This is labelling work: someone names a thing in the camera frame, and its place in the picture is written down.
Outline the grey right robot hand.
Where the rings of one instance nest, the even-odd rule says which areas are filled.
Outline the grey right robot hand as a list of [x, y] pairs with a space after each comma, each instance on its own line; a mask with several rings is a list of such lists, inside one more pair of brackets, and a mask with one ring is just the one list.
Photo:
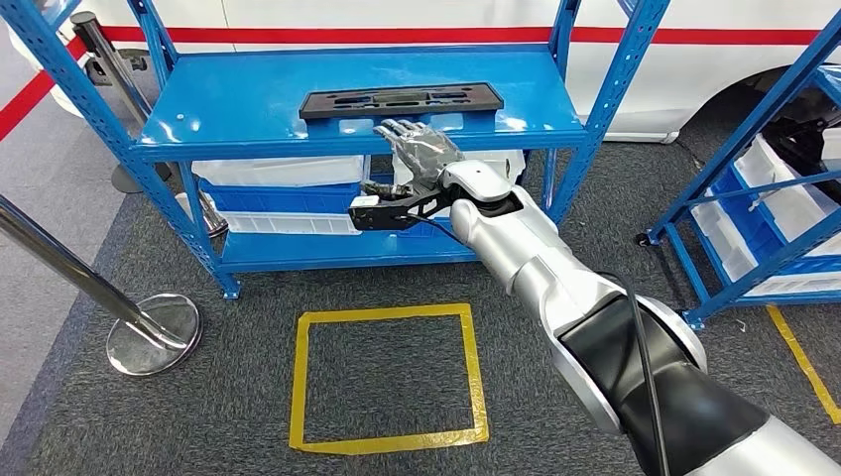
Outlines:
[[409, 169], [413, 178], [409, 184], [365, 180], [361, 185], [364, 193], [388, 201], [432, 196], [439, 204], [452, 203], [439, 178], [448, 165], [463, 161], [464, 156], [444, 133], [405, 119], [385, 119], [373, 131], [390, 145], [393, 157]]

